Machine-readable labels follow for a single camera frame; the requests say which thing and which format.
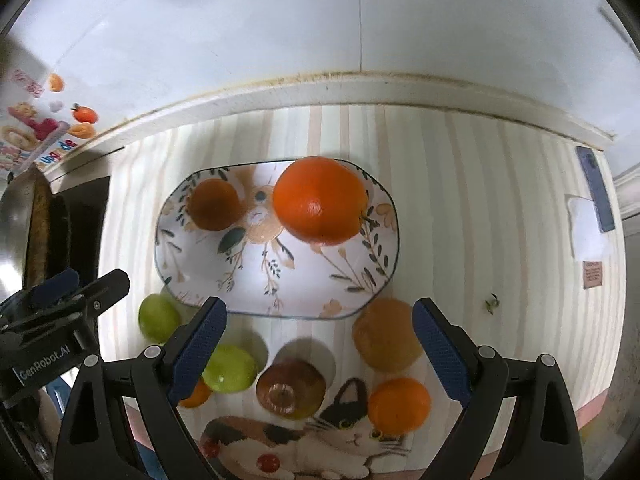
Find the small green plum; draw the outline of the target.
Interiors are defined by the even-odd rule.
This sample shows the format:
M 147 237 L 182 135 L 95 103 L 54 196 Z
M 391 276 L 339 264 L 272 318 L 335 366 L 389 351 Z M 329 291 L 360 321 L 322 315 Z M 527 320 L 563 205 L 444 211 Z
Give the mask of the small green plum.
M 138 311 L 140 332 L 154 344 L 164 344 L 181 325 L 181 316 L 174 305 L 160 294 L 145 297 Z

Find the small tangerine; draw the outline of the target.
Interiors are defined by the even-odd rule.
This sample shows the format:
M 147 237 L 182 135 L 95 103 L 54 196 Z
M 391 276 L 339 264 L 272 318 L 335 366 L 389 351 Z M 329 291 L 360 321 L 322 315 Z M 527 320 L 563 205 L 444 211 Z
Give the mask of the small tangerine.
M 190 396 L 179 401 L 179 405 L 183 408 L 198 408 L 203 405 L 212 394 L 209 386 L 206 385 L 203 378 L 198 378 L 198 382 L 194 386 Z

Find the large green plum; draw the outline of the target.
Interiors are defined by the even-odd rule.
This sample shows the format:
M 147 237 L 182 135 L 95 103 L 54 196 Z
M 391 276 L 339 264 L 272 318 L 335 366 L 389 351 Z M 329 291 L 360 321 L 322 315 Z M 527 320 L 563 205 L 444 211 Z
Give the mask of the large green plum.
M 202 378 L 210 390 L 235 393 L 250 388 L 257 372 L 257 363 L 247 351 L 233 344 L 218 344 Z

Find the tan mango fruit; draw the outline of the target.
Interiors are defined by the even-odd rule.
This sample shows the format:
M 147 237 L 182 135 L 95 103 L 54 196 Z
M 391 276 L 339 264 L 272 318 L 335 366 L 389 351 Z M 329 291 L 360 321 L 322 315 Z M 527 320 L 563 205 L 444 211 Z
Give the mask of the tan mango fruit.
M 423 350 L 412 327 L 412 309 L 395 298 L 375 298 L 352 326 L 352 340 L 363 361 L 382 373 L 399 373 Z

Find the red green apple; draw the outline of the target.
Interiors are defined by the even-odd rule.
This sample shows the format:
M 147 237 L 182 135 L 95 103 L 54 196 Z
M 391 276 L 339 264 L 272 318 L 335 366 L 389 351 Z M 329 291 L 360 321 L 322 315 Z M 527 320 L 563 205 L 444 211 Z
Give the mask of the red green apple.
M 285 360 L 272 364 L 258 378 L 259 404 L 273 415 L 304 419 L 320 408 L 326 394 L 326 380 L 310 363 Z

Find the dark brown tangerine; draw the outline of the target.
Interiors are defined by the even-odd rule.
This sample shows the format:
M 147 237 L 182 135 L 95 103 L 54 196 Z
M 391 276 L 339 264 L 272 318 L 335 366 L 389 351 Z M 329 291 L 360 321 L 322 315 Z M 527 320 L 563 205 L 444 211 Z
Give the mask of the dark brown tangerine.
M 193 223 L 205 231 L 223 231 L 244 214 L 238 192 L 229 182 L 219 179 L 200 182 L 186 210 Z

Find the large orange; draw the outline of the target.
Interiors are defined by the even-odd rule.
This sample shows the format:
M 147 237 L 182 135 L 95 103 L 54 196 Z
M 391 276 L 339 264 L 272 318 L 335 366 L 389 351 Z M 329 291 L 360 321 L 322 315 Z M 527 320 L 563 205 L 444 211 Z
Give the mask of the large orange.
M 272 192 L 280 223 L 305 243 L 337 245 L 359 233 L 368 198 L 359 178 L 332 158 L 297 159 Z

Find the small green stem scrap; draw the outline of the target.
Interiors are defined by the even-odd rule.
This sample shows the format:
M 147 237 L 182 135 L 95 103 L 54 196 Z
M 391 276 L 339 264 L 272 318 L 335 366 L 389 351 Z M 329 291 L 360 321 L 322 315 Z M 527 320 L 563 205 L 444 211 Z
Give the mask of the small green stem scrap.
M 493 292 L 490 294 L 490 297 L 485 300 L 485 308 L 489 314 L 494 314 L 495 310 L 499 307 L 499 304 L 500 300 Z

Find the small brown card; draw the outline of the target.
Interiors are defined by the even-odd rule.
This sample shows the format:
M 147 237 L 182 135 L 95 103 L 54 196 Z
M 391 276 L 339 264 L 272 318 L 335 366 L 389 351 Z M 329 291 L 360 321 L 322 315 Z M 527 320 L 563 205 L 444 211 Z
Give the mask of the small brown card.
M 582 263 L 582 284 L 584 284 L 584 289 L 600 287 L 603 284 L 602 261 L 584 261 Z

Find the white paper napkin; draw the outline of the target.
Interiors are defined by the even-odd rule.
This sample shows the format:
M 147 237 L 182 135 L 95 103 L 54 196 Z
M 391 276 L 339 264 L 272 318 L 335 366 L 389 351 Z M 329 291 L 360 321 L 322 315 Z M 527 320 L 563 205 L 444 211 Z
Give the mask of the white paper napkin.
M 600 231 L 593 201 L 570 195 L 566 206 L 570 216 L 570 244 L 574 259 L 578 262 L 603 261 L 611 252 L 611 244 Z

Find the striped cat table mat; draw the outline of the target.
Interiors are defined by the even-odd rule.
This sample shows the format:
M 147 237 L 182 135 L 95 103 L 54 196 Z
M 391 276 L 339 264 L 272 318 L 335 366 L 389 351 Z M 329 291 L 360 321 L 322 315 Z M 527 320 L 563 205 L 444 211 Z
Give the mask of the striped cat table mat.
M 99 317 L 102 358 L 134 358 L 151 343 L 138 324 L 145 297 L 166 297 L 181 324 L 199 308 L 172 296 L 155 264 L 157 218 L 184 178 L 205 168 L 320 156 L 366 170 L 394 201 L 398 263 L 375 298 L 405 301 L 411 309 L 430 298 L 474 344 L 491 346 L 507 359 L 534 362 L 550 354 L 585 422 L 614 374 L 626 264 L 622 231 L 604 233 L 611 252 L 602 261 L 603 284 L 584 289 L 566 206 L 570 195 L 591 200 L 578 146 L 514 122 L 385 105 L 260 110 L 134 142 L 111 164 L 99 270 L 123 270 L 130 289 Z M 500 304 L 489 314 L 485 300 L 492 292 Z M 198 408 L 180 410 L 198 444 L 220 443 L 219 455 L 209 461 L 222 476 L 415 479 L 426 471 L 462 407 L 448 398 L 424 352 L 399 373 L 378 372 L 363 361 L 352 326 L 364 308 L 346 318 L 316 320 L 227 308 L 220 344 L 255 359 L 253 385 L 235 393 L 213 391 Z M 285 360 L 306 361 L 326 380 L 323 402 L 308 418 L 273 415 L 257 400 L 260 375 Z M 379 384 L 398 377 L 424 385 L 432 407 L 419 429 L 390 437 L 372 425 L 368 400 Z M 268 453 L 281 462 L 273 474 L 256 466 Z

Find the blue smartphone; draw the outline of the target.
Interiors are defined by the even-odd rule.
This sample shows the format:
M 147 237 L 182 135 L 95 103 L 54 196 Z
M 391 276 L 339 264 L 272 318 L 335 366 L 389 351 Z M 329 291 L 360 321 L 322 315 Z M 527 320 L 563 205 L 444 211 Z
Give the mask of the blue smartphone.
M 575 151 L 585 175 L 594 208 L 596 208 L 600 231 L 603 233 L 614 231 L 615 220 L 611 202 L 596 154 L 591 148 L 585 146 L 578 146 Z

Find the colourful fruit wall sticker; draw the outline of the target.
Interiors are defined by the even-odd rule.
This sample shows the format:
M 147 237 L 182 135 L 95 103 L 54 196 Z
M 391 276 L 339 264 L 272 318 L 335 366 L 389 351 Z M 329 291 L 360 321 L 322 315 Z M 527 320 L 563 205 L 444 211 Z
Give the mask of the colourful fruit wall sticker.
M 1 78 L 1 177 L 53 166 L 96 136 L 100 115 L 56 73 L 37 79 L 12 67 Z

